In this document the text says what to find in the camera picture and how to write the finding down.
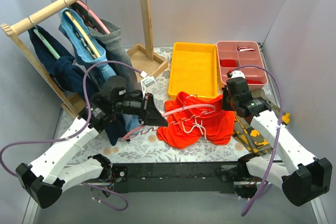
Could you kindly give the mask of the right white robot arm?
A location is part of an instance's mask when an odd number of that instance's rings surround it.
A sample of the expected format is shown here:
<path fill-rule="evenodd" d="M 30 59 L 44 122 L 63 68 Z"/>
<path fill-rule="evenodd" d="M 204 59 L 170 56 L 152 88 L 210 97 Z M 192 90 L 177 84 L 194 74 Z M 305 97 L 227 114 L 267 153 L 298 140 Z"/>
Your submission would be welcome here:
<path fill-rule="evenodd" d="M 279 123 L 279 118 L 268 102 L 254 98 L 241 71 L 230 73 L 223 88 L 223 105 L 226 111 L 234 111 L 239 117 L 257 130 L 278 154 L 283 165 L 265 160 L 257 154 L 239 159 L 238 176 L 248 181 L 253 177 L 262 179 L 254 195 L 259 198 L 271 184 L 280 188 L 295 206 L 303 204 L 329 192 L 332 164 L 327 158 L 317 158 L 305 149 L 294 136 Z"/>

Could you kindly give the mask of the orange red shorts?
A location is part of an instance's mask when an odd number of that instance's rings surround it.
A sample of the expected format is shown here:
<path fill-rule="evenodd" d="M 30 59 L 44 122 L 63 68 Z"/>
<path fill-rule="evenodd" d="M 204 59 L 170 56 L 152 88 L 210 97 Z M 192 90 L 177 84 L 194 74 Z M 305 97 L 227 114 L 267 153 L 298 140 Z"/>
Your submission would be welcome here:
<path fill-rule="evenodd" d="M 209 107 L 191 108 L 167 117 L 169 125 L 157 130 L 157 137 L 173 148 L 183 149 L 195 144 L 199 138 L 226 145 L 234 132 L 235 113 L 222 109 L 222 95 L 204 101 L 186 92 L 179 92 L 174 101 L 165 102 L 166 112 L 190 105 Z"/>

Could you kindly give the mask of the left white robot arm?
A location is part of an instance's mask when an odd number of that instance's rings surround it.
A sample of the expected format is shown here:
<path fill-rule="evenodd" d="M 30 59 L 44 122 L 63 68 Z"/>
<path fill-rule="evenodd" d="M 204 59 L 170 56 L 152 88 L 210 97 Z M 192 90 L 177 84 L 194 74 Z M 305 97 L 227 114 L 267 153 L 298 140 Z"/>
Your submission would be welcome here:
<path fill-rule="evenodd" d="M 154 104 L 153 94 L 143 94 L 140 90 L 127 93 L 126 87 L 124 77 L 110 77 L 90 99 L 91 108 L 84 108 L 75 118 L 63 135 L 64 141 L 56 142 L 30 164 L 21 163 L 15 169 L 20 184 L 40 208 L 50 207 L 64 191 L 75 185 L 91 179 L 110 180 L 112 163 L 101 154 L 90 156 L 87 161 L 72 167 L 66 165 L 116 119 L 116 114 L 136 115 L 148 126 L 168 125 Z"/>

